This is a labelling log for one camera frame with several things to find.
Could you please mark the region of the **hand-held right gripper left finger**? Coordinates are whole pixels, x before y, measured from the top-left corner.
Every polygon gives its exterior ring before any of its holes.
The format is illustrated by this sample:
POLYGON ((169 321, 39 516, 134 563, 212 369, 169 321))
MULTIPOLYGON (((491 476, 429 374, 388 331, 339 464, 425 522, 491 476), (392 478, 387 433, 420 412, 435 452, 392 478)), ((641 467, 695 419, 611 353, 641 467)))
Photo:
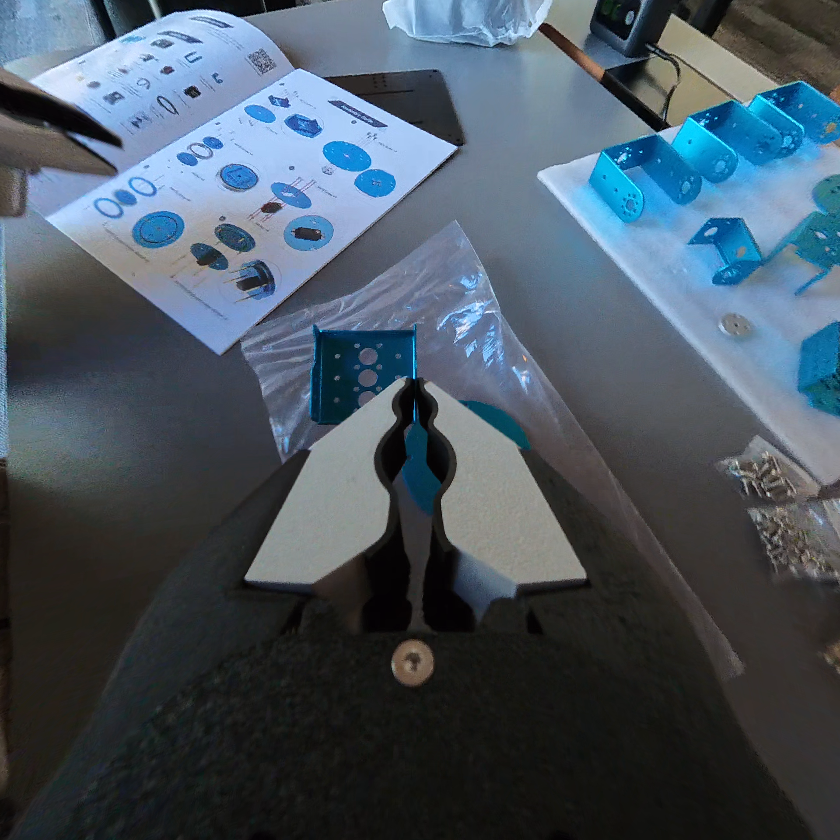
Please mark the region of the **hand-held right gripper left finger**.
POLYGON ((399 377, 303 450, 302 466, 245 574, 256 587, 319 587, 393 533, 415 381, 399 377))

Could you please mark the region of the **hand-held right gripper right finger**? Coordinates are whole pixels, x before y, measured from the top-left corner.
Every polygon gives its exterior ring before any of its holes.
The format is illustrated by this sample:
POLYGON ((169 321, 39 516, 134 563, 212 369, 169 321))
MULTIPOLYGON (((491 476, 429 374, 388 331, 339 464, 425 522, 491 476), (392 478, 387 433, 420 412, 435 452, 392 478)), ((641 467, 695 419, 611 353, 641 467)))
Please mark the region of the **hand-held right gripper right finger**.
POLYGON ((417 381, 417 411, 440 482, 426 593, 464 603, 478 623, 495 601, 586 585, 530 452, 430 381, 417 381))

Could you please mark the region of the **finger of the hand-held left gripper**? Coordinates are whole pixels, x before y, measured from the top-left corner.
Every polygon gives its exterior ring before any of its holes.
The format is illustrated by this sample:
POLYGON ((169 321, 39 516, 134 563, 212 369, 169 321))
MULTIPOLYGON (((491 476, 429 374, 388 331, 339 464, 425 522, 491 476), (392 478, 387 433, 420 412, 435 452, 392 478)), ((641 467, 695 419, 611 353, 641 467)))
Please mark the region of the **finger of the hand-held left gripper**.
POLYGON ((4 68, 1 69, 1 110, 18 121, 79 134, 116 148, 123 147, 116 133, 86 112, 4 68))
POLYGON ((113 164, 69 135, 28 123, 1 124, 1 165, 21 172, 45 167, 91 175, 118 172, 113 164))

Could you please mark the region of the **teal round metal plate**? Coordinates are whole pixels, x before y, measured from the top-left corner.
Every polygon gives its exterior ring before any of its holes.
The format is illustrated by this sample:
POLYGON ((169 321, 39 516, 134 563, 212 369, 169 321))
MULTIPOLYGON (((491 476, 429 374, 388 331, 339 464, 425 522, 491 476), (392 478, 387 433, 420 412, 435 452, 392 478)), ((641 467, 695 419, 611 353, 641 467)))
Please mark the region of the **teal round metal plate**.
MULTIPOLYGON (((522 427, 500 408, 473 400, 461 404, 505 435, 520 449, 530 449, 528 436, 522 427)), ((441 482, 427 465, 427 431, 420 423, 412 424, 405 435, 406 462, 402 468, 407 491, 420 510, 433 515, 434 499, 441 482)))

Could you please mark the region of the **blue square metal bracket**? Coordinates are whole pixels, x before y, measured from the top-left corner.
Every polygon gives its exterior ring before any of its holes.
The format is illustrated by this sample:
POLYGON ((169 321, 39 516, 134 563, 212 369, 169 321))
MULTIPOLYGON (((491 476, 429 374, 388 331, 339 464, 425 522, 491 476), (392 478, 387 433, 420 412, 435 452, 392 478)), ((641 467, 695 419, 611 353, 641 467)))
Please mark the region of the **blue square metal bracket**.
POLYGON ((314 327, 311 449, 338 435, 368 446, 392 472, 406 462, 407 429, 417 420, 417 328, 339 330, 314 327))

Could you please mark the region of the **pile of small hardware bags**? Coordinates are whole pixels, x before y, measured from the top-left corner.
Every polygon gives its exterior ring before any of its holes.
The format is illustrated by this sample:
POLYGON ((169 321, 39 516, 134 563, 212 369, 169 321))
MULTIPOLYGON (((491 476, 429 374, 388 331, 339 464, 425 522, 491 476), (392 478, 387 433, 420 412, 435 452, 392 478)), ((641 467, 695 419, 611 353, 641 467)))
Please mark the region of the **pile of small hardware bags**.
POLYGON ((838 490, 824 488, 762 436, 717 459, 714 469, 744 502, 773 577, 838 595, 838 490))

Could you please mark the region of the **clear plastic bag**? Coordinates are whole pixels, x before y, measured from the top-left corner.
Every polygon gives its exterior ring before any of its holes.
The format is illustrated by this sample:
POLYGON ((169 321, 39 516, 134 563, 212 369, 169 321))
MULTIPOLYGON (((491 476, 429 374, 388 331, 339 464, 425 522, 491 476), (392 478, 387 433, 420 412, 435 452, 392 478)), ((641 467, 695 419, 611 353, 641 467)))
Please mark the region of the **clear plastic bag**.
POLYGON ((721 679, 744 665, 671 562, 548 377, 505 320, 485 267, 452 222, 361 289, 326 301, 302 291, 241 340, 281 461, 325 431, 309 416, 313 327, 417 327, 420 376, 451 396, 505 411, 531 446, 639 549, 687 614, 721 679))

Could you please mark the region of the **assembly instruction sheet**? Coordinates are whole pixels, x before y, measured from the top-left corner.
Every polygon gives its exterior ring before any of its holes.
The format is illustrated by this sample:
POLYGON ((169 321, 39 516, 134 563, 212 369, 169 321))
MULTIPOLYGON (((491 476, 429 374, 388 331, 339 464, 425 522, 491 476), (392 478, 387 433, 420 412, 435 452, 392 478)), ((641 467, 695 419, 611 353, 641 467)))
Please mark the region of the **assembly instruction sheet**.
POLYGON ((30 206, 221 354, 456 147, 212 9, 169 14, 33 79, 117 134, 116 170, 44 169, 30 206))

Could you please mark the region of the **white foam sheet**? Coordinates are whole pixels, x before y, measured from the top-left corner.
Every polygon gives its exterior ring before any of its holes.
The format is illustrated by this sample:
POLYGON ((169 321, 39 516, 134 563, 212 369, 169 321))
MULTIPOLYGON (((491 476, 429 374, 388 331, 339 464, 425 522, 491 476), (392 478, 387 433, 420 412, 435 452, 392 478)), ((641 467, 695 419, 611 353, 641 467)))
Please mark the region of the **white foam sheet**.
POLYGON ((716 249, 688 245, 709 217, 741 217, 765 259, 816 211, 812 190, 838 174, 838 141, 805 140, 767 164, 741 159, 724 182, 701 177, 698 198, 684 206, 641 169, 630 171, 645 205, 629 224, 589 184, 598 155, 544 169, 538 178, 793 456, 823 484, 838 482, 838 416, 813 408, 797 390, 802 342, 838 321, 838 266, 797 297, 819 269, 789 245, 741 284, 717 287, 716 249), (746 316, 754 331, 740 339, 721 332, 719 318, 728 312, 746 316))

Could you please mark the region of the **black flat pad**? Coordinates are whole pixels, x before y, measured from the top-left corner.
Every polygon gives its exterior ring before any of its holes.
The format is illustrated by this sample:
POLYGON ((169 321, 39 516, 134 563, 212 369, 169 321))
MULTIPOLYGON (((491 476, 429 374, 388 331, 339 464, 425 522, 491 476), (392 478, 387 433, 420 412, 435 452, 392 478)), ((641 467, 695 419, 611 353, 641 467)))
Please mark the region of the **black flat pad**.
POLYGON ((333 76, 327 81, 441 140, 458 147, 466 142, 445 77, 438 69, 333 76))

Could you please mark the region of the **white plastic bag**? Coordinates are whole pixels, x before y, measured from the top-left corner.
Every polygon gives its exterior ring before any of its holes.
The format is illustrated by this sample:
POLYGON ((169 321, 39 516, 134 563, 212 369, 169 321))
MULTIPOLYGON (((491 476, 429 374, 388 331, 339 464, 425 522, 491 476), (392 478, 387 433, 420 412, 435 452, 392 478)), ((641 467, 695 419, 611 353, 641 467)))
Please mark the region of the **white plastic bag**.
POLYGON ((439 44, 512 46, 545 21, 551 1, 386 1, 389 28, 439 44))

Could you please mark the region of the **perforated blue U bracket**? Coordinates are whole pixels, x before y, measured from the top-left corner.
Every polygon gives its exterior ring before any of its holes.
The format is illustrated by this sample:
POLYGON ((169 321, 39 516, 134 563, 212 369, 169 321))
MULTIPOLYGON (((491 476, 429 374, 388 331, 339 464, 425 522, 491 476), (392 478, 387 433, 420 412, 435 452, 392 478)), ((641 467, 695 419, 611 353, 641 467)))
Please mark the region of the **perforated blue U bracket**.
POLYGON ((797 390, 815 409, 839 416, 839 322, 834 321, 801 344, 797 390))

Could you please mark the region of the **small blue angle bracket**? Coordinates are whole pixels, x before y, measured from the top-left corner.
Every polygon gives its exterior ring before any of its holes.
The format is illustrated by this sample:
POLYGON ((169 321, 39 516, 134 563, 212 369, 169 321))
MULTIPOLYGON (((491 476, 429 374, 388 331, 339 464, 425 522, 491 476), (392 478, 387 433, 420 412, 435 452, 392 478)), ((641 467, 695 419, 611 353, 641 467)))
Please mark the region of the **small blue angle bracket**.
POLYGON ((711 283, 717 287, 741 284, 764 263, 760 247, 741 217, 709 217, 688 245, 711 245, 716 249, 721 267, 711 283))

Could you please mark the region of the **long blue U bracket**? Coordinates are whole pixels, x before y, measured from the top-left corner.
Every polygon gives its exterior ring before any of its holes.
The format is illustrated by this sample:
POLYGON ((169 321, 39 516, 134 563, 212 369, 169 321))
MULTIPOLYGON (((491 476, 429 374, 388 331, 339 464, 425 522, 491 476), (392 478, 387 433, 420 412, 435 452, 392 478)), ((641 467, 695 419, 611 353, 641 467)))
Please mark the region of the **long blue U bracket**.
POLYGON ((756 95, 748 108, 780 132, 780 158, 798 151, 805 140, 820 145, 838 141, 838 102, 802 80, 756 95))
POLYGON ((599 153, 589 178, 596 194, 626 224, 643 214, 645 196, 628 175, 641 169, 677 205, 694 202, 701 191, 699 172, 658 133, 599 153))
POLYGON ((689 115, 671 146, 709 183, 726 181, 744 159, 764 165, 782 149, 780 131, 740 102, 730 100, 689 115))

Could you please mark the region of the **green round plate with bracket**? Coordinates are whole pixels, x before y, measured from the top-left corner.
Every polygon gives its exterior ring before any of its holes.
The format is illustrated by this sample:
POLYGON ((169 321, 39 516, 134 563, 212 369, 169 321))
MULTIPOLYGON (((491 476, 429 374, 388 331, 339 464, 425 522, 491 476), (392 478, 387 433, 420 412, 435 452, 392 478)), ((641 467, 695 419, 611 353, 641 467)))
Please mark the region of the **green round plate with bracket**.
POLYGON ((795 254, 819 270, 813 278, 796 289, 799 297, 823 280, 839 265, 839 174, 829 175, 812 190, 816 211, 806 216, 765 258, 765 263, 778 256, 787 246, 795 254))

